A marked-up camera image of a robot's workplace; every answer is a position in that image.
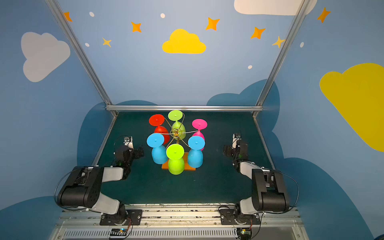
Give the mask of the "pink wine glass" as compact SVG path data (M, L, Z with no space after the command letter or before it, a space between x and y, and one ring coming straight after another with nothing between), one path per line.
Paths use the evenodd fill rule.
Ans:
M201 130L204 130L208 126L208 123L203 119L196 119L193 120L192 126L197 129L197 132L195 132L193 136L199 136L205 140L205 137Z

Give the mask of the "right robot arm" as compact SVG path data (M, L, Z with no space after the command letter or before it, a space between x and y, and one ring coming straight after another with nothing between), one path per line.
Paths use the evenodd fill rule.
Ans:
M297 188L295 203L291 204L284 177L290 176L273 169L260 167L248 158L248 144L224 146L223 155L233 158L236 171L251 180L252 193L234 207L234 221L239 225L253 222L260 213L284 214L296 207L300 190Z

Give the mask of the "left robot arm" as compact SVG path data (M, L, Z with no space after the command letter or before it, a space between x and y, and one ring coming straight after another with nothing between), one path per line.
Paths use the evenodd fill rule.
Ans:
M55 203L68 211L90 210L100 213L101 226L138 226L142 210L127 210L121 201L101 192L102 184L128 178L133 160L144 156L143 147L138 149L123 145L115 151L117 163L111 167L74 167L65 175L61 190L55 188Z

